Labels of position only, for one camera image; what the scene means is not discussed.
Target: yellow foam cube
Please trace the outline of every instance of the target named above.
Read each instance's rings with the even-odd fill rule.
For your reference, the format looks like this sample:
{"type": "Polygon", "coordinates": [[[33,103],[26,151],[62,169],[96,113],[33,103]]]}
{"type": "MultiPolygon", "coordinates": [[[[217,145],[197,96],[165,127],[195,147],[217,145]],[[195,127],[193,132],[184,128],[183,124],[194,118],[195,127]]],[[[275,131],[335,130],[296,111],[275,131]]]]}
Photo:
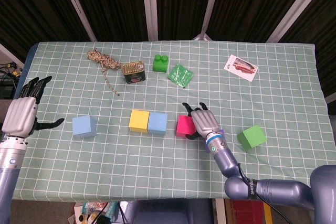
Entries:
{"type": "Polygon", "coordinates": [[[148,133],[149,111],[132,110],[129,128],[131,131],[148,133]]]}

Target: green checkered tablecloth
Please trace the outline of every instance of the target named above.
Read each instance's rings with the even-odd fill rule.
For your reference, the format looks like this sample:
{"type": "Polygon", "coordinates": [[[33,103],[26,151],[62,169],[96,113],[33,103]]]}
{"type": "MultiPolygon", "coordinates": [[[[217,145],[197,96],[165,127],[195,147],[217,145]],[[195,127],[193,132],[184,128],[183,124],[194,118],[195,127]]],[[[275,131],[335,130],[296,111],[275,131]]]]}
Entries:
{"type": "Polygon", "coordinates": [[[27,81],[52,76],[38,108],[40,121],[65,118],[56,129],[35,132],[14,198],[107,201],[147,198],[220,198],[223,177],[201,140],[175,137],[176,120],[208,105],[226,132],[228,146],[255,179],[297,179],[309,184],[314,168],[336,164],[336,150],[319,79],[314,45],[223,41],[41,42],[27,81]],[[145,63],[146,81],[126,84],[120,70],[108,79],[86,53],[97,47],[121,62],[145,63]],[[156,54],[195,73],[183,89],[152,72],[156,54]],[[248,82],[223,67],[233,54],[259,67],[248,82]],[[168,114],[164,137],[130,132],[132,109],[168,114]],[[72,118],[92,115],[97,136],[72,137],[72,118]],[[237,134],[260,125],[267,142],[245,152],[237,134]]]}

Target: rope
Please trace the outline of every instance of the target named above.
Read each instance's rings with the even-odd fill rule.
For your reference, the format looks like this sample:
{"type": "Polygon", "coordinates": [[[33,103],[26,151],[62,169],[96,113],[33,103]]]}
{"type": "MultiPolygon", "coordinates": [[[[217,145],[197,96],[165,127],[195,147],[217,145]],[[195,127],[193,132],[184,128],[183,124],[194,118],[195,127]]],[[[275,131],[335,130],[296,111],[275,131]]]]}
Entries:
{"type": "Polygon", "coordinates": [[[93,60],[96,63],[101,64],[101,72],[104,75],[106,84],[109,86],[112,92],[114,92],[116,95],[119,95],[118,92],[113,88],[111,83],[108,81],[106,72],[109,68],[113,70],[118,70],[121,67],[120,62],[115,61],[113,58],[110,58],[110,56],[108,55],[103,55],[96,48],[93,51],[89,51],[87,55],[90,60],[93,60]]]}

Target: card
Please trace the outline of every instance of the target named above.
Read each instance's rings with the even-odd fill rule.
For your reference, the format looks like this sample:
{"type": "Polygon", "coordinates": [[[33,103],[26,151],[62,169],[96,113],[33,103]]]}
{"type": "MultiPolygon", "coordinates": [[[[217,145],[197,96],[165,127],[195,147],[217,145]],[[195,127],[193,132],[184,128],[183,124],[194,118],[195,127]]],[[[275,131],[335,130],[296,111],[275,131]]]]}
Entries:
{"type": "Polygon", "coordinates": [[[248,81],[252,81],[256,75],[258,67],[234,55],[230,55],[224,69],[248,81]]]}

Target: blue foam cube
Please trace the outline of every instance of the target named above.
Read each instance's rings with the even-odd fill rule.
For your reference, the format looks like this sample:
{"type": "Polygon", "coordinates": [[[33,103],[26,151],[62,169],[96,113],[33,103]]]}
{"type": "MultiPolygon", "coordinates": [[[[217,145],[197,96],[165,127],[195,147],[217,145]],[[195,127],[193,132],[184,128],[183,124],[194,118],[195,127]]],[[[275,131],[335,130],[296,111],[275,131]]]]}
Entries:
{"type": "Polygon", "coordinates": [[[164,135],[166,133],[167,118],[167,114],[150,112],[147,126],[148,133],[164,135]]]}
{"type": "Polygon", "coordinates": [[[72,135],[89,137],[96,135],[96,121],[92,116],[85,115],[72,119],[72,135]]]}

